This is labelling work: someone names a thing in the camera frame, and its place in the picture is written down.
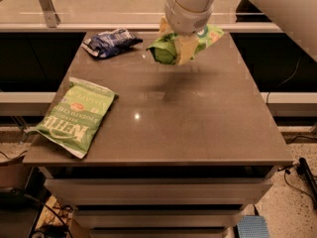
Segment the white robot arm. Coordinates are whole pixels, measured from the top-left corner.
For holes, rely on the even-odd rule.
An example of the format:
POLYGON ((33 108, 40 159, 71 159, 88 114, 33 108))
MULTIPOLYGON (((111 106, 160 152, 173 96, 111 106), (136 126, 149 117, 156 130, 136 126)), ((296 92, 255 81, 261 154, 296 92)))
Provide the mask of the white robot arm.
MULTIPOLYGON (((171 28, 188 36, 209 20, 214 0, 166 0, 164 13, 171 28)), ((317 0, 249 0, 317 61, 317 0)))

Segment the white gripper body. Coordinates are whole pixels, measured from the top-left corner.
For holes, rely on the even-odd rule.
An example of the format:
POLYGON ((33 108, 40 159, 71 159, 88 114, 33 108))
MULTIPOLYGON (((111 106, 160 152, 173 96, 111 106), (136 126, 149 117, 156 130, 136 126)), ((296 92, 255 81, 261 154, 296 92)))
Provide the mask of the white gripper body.
POLYGON ((213 0, 166 0, 165 18, 179 35, 191 35, 203 30, 212 13, 213 0))

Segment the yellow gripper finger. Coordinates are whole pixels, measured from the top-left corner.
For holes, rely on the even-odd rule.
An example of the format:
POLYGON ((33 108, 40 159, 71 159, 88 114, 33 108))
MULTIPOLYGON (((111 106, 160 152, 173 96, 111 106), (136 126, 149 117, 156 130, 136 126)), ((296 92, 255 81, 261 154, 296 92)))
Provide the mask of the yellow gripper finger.
POLYGON ((190 36, 176 36, 174 38, 176 64, 183 65, 189 62, 194 56, 198 44, 198 37, 195 34, 190 36))
POLYGON ((162 37, 170 36, 173 34, 174 34, 174 31, 172 27, 169 25, 165 16, 162 16, 159 22, 158 36, 162 38, 162 37))

